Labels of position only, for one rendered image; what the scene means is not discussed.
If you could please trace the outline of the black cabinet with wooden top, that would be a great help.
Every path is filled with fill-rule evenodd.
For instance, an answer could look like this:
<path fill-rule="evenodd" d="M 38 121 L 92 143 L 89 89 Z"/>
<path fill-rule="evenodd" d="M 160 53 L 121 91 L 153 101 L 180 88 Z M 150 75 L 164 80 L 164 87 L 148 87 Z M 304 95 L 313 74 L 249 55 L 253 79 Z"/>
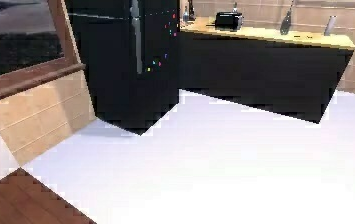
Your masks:
<path fill-rule="evenodd" d="M 354 50 L 346 35 L 220 30 L 201 17 L 180 31 L 180 87 L 318 123 Z"/>

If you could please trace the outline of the black fridge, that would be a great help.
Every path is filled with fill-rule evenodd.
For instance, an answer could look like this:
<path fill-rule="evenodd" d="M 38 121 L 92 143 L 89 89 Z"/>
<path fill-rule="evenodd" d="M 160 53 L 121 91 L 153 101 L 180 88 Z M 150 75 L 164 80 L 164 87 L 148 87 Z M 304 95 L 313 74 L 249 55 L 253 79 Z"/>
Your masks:
<path fill-rule="evenodd" d="M 67 10 L 96 116 L 143 134 L 179 101 L 179 0 L 138 0 L 142 73 L 131 0 L 69 0 Z"/>

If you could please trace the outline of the black toaster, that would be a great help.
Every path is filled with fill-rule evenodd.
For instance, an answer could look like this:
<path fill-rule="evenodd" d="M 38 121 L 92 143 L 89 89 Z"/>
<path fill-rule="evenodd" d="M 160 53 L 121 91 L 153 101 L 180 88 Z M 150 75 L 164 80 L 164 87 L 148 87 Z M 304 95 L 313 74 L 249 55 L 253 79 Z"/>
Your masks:
<path fill-rule="evenodd" d="M 238 30 L 243 24 L 243 15 L 239 12 L 218 12 L 215 27 L 219 29 Z"/>

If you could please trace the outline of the grey cylinder shaker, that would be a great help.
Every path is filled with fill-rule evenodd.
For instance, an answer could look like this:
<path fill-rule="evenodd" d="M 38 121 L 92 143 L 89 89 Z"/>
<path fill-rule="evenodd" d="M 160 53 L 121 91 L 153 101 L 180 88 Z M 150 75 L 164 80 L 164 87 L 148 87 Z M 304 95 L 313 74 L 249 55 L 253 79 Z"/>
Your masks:
<path fill-rule="evenodd" d="M 336 19 L 337 19 L 336 15 L 332 15 L 329 17 L 328 23 L 327 23 L 325 30 L 324 30 L 324 36 L 329 36 L 331 34 L 331 31 L 335 25 Z"/>

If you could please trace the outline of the wooden framed window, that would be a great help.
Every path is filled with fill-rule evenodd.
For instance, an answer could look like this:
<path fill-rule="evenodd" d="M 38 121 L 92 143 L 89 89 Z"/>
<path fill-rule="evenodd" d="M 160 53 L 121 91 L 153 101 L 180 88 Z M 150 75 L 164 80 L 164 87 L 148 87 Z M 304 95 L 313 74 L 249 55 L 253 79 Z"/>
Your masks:
<path fill-rule="evenodd" d="M 85 68 L 68 1 L 0 0 L 0 100 Z"/>

